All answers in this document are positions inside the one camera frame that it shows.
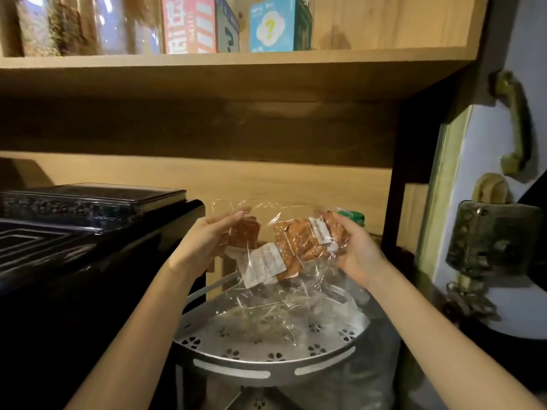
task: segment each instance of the question mark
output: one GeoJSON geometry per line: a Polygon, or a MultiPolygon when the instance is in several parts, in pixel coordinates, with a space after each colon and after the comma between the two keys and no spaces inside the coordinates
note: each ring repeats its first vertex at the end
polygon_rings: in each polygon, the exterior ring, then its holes
{"type": "Polygon", "coordinates": [[[266,23],[264,23],[264,26],[266,26],[266,28],[268,29],[268,39],[271,39],[272,38],[272,32],[274,31],[274,27],[275,27],[275,20],[267,20],[266,23]]]}

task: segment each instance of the left hand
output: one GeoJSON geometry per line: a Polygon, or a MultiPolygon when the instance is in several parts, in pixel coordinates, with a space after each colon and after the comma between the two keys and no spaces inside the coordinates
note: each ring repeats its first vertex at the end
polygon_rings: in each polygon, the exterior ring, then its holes
{"type": "Polygon", "coordinates": [[[187,273],[188,277],[194,281],[203,274],[215,256],[224,252],[224,246],[221,244],[222,236],[248,212],[250,207],[242,207],[234,213],[197,219],[169,257],[168,265],[187,273]]]}

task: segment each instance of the hand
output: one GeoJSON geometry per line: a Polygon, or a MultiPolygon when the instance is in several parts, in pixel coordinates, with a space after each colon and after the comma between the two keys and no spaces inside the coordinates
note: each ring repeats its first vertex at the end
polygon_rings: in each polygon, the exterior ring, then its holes
{"type": "Polygon", "coordinates": [[[363,227],[338,213],[334,213],[334,219],[350,234],[346,254],[338,258],[338,266],[365,288],[389,262],[363,227]]]}
{"type": "Polygon", "coordinates": [[[167,264],[173,269],[184,269],[188,277],[194,281],[203,274],[213,262],[215,256],[224,253],[227,232],[250,211],[250,207],[242,207],[234,213],[225,213],[217,217],[202,217],[197,219],[181,243],[169,257],[167,264]]]}

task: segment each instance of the blue box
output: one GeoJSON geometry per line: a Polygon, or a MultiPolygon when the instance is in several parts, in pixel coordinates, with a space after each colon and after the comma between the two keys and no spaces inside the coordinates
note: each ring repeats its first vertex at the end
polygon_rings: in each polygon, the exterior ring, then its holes
{"type": "Polygon", "coordinates": [[[304,0],[268,0],[250,9],[252,52],[309,50],[313,20],[304,0]]]}

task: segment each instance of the forearm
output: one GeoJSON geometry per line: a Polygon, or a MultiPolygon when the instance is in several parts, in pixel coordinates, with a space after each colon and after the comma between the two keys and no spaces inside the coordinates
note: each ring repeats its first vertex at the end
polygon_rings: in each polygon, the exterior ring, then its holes
{"type": "Polygon", "coordinates": [[[368,289],[451,410],[544,409],[392,265],[371,279],[368,289]]]}
{"type": "Polygon", "coordinates": [[[192,286],[184,272],[162,266],[67,409],[148,408],[192,286]]]}

